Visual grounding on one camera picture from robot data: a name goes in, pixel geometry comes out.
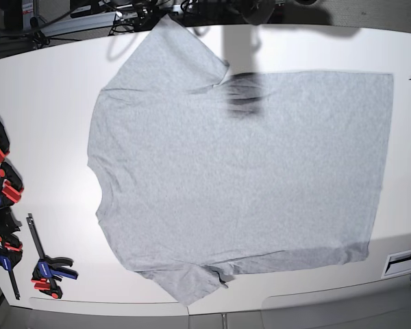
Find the grey T-shirt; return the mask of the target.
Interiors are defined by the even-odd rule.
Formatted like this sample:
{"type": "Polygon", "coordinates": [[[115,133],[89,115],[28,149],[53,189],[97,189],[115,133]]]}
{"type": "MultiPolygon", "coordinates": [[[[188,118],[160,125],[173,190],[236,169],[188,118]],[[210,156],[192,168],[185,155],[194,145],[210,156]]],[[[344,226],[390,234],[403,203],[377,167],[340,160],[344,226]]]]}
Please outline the grey T-shirt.
{"type": "Polygon", "coordinates": [[[229,276],[365,260],[382,189],[392,75],[227,70],[164,17],[90,124],[111,250],[185,306],[229,276]]]}

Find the small blue bar clamp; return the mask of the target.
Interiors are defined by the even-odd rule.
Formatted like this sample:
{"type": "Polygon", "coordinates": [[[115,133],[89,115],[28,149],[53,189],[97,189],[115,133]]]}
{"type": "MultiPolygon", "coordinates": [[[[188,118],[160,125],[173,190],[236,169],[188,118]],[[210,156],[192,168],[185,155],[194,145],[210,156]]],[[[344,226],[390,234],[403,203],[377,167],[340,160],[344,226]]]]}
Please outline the small blue bar clamp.
{"type": "Polygon", "coordinates": [[[51,258],[45,254],[31,213],[28,214],[26,220],[39,256],[32,272],[31,282],[34,284],[35,290],[53,299],[60,300],[63,292],[58,282],[61,282],[63,278],[76,280],[79,274],[71,269],[73,266],[72,259],[51,258]]]}

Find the blue red bar clamp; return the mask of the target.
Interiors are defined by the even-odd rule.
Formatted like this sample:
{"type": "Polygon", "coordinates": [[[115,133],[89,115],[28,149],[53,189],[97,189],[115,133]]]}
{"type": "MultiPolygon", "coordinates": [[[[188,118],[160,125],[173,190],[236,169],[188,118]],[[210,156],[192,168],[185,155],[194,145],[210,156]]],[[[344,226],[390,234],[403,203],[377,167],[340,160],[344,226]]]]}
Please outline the blue red bar clamp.
{"type": "Polygon", "coordinates": [[[4,160],[0,164],[0,209],[18,203],[23,191],[22,178],[13,166],[4,160]]]}

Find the black blue bar clamp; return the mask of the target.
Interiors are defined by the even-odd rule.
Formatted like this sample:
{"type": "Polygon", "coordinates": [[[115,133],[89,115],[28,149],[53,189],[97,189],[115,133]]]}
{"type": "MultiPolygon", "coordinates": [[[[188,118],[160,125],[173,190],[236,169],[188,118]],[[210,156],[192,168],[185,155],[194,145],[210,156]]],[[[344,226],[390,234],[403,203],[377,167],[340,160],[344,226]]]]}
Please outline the black blue bar clamp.
{"type": "Polygon", "coordinates": [[[20,293],[14,275],[14,268],[19,264],[23,255],[23,244],[16,232],[17,226],[10,207],[0,209],[0,267],[8,272],[12,290],[16,300],[20,300],[20,293]]]}

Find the white label card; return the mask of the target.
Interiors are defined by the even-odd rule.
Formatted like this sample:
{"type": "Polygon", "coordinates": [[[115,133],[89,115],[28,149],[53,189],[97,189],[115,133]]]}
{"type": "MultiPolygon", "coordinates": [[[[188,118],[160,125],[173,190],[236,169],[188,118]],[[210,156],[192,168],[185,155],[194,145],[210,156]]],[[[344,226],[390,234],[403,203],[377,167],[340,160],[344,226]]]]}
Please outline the white label card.
{"type": "Polygon", "coordinates": [[[411,273],[411,250],[389,254],[382,272],[382,279],[411,273]]]}

